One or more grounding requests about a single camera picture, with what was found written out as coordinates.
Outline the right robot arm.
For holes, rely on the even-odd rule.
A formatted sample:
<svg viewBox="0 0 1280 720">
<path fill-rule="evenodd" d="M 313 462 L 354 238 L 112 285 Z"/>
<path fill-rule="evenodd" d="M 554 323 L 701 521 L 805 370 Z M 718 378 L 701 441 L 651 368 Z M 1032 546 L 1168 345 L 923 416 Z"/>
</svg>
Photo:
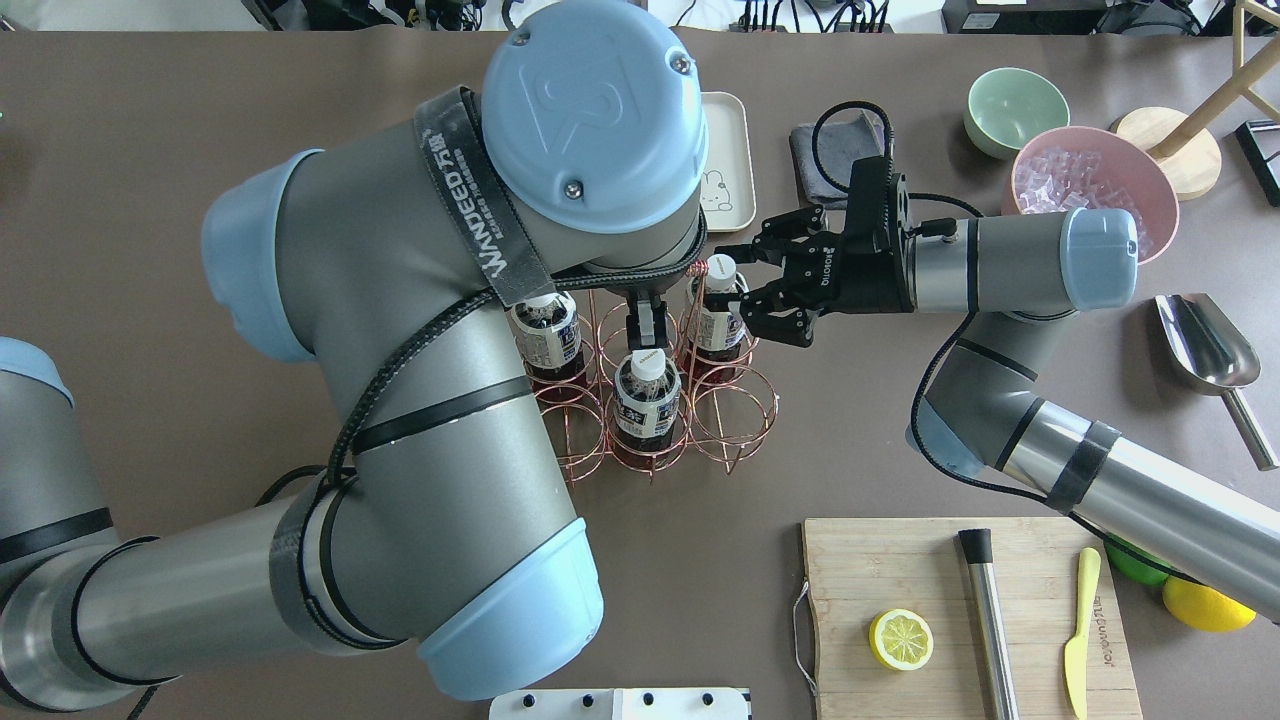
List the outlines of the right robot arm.
<svg viewBox="0 0 1280 720">
<path fill-rule="evenodd" d="M 1119 210 L 946 218 L 906 228 L 769 219 L 724 254 L 778 277 L 737 300 L 763 340 L 806 346 L 819 319 L 951 314 L 908 411 L 908 438 L 959 480 L 1028 497 L 1129 542 L 1172 577 L 1277 619 L 1277 510 L 1208 477 L 1210 461 L 1125 421 L 1137 359 L 1119 322 L 1135 293 L 1137 233 Z"/>
</svg>

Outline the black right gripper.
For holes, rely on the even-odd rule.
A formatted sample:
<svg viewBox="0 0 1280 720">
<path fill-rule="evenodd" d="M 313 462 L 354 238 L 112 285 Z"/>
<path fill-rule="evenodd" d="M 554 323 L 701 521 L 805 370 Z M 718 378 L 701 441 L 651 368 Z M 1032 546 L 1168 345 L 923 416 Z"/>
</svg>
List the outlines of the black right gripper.
<svg viewBox="0 0 1280 720">
<path fill-rule="evenodd" d="M 902 233 L 836 233 L 823 208 L 801 208 L 763 220 L 746 243 L 726 245 L 717 255 L 742 266 L 765 263 L 801 269 L 800 305 L 780 290 L 705 291 L 712 311 L 739 318 L 756 340 L 808 348 L 820 315 L 913 313 Z M 626 292 L 628 350 L 667 350 L 667 305 L 655 290 Z"/>
</svg>

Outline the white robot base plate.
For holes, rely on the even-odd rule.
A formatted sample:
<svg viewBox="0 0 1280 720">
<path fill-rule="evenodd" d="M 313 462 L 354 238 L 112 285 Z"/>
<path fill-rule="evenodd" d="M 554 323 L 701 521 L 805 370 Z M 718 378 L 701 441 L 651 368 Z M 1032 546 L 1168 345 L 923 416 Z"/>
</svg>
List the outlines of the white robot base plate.
<svg viewBox="0 0 1280 720">
<path fill-rule="evenodd" d="M 733 687 L 521 689 L 495 697 L 489 719 L 751 719 Z"/>
</svg>

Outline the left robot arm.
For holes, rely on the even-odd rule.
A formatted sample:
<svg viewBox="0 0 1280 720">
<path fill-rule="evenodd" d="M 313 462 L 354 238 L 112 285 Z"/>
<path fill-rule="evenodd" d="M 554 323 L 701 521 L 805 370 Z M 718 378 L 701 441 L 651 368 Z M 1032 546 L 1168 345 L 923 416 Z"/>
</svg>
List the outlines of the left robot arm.
<svg viewBox="0 0 1280 720">
<path fill-rule="evenodd" d="M 202 259 L 260 352 L 323 369 L 342 427 L 279 498 L 119 539 L 49 355 L 3 340 L 3 703 L 72 714 L 187 673 L 419 644 L 462 701 L 570 664 L 604 612 L 506 313 L 653 302 L 698 256 L 698 64 L 625 1 L 562 1 L 480 92 L 219 197 Z"/>
</svg>

